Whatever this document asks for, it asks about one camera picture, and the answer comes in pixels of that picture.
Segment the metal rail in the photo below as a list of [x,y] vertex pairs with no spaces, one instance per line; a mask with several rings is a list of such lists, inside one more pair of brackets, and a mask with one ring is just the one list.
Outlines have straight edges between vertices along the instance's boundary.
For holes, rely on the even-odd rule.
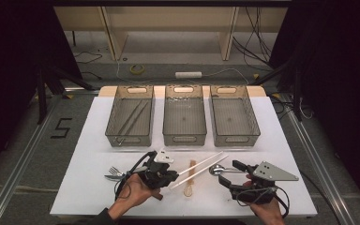
[[3,186],[0,192],[0,218],[4,214],[5,209],[8,206],[8,202],[10,201],[11,196],[16,189],[16,186],[19,184],[31,157],[37,149],[39,141],[46,129],[46,126],[49,124],[53,111],[60,99],[61,96],[54,96],[52,98],[52,102],[49,104],[45,120],[40,125],[37,125],[37,128],[34,131],[27,146],[25,147],[24,152],[22,153],[19,161],[16,164],[16,167],[14,168],[13,172],[10,174],[10,177]]
[[[283,98],[285,99],[285,101],[291,101],[289,97],[283,96]],[[300,141],[304,146],[304,149],[306,150],[309,160],[312,163],[312,167],[314,168],[315,173],[318,175],[318,178],[320,179],[327,198],[329,202],[333,205],[341,224],[355,224],[355,221],[350,214],[350,210],[347,204],[344,202],[332,177],[326,170],[323,161],[320,158],[320,155],[315,149],[312,140],[308,136],[308,132],[306,131],[303,122],[299,122],[293,112],[289,112],[288,115],[291,118],[293,127],[296,130],[297,135],[299,136]]]

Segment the metal fork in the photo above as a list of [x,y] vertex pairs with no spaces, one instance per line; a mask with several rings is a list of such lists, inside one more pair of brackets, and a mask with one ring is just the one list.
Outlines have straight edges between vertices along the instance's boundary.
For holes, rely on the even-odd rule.
[[123,172],[120,172],[118,169],[116,169],[115,167],[111,167],[109,172],[112,174],[112,175],[115,175],[115,176],[123,176],[125,175]]

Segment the power strip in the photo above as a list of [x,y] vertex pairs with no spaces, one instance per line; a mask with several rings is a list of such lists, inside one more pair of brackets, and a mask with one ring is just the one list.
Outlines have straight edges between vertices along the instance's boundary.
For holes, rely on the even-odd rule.
[[201,78],[203,74],[201,72],[176,72],[176,79],[189,79],[189,78]]

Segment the hand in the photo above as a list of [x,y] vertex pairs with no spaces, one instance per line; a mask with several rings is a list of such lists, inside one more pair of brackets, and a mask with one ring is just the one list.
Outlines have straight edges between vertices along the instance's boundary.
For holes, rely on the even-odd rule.
[[[251,181],[246,181],[244,186],[251,186]],[[250,209],[262,220],[265,225],[282,225],[285,224],[283,221],[278,200],[273,198],[270,203],[266,204],[255,204],[247,203],[250,206]]]
[[132,174],[122,187],[117,200],[108,210],[113,220],[119,219],[130,208],[144,203],[151,196],[159,195],[160,188],[150,189],[138,174]]

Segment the metal spoon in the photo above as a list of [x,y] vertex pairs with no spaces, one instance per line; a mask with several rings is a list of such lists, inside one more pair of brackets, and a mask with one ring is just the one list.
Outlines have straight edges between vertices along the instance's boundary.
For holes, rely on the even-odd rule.
[[218,176],[221,173],[243,173],[242,171],[238,171],[235,168],[225,168],[220,164],[215,164],[209,167],[209,172],[214,176]]

